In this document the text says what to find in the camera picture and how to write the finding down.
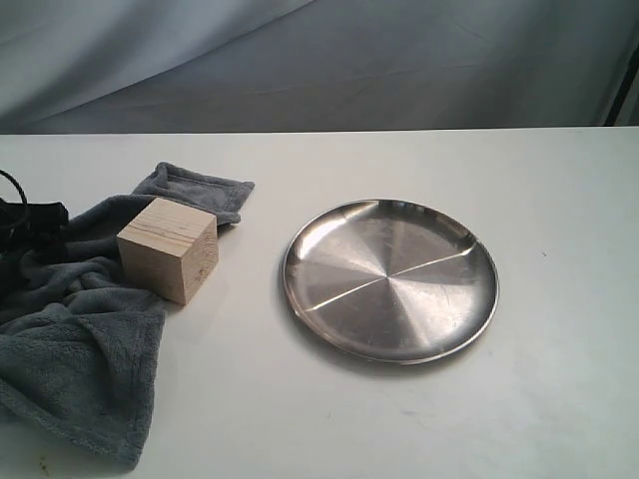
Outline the round stainless steel plate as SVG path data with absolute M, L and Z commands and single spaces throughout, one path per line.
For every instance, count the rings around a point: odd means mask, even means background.
M 499 299 L 498 272 L 465 225 L 427 206 L 359 200 L 305 224 L 283 254 L 296 321 L 362 359 L 424 364 L 471 345 Z

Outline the grey fleece towel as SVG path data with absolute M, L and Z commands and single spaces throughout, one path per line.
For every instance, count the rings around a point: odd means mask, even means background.
M 148 438 L 166 310 L 126 283 L 117 233 L 152 200 L 240 221 L 254 189 L 159 163 L 126 195 L 70 217 L 64 254 L 1 258 L 1 418 L 135 468 Z

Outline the grey backdrop cloth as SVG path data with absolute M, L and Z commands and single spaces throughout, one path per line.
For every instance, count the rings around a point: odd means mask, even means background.
M 5 1 L 5 134 L 599 126 L 634 1 Z

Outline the light wooden cube block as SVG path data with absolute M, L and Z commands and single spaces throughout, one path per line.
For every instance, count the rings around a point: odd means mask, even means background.
M 187 304 L 219 259 L 217 217 L 156 198 L 117 234 L 126 279 Z

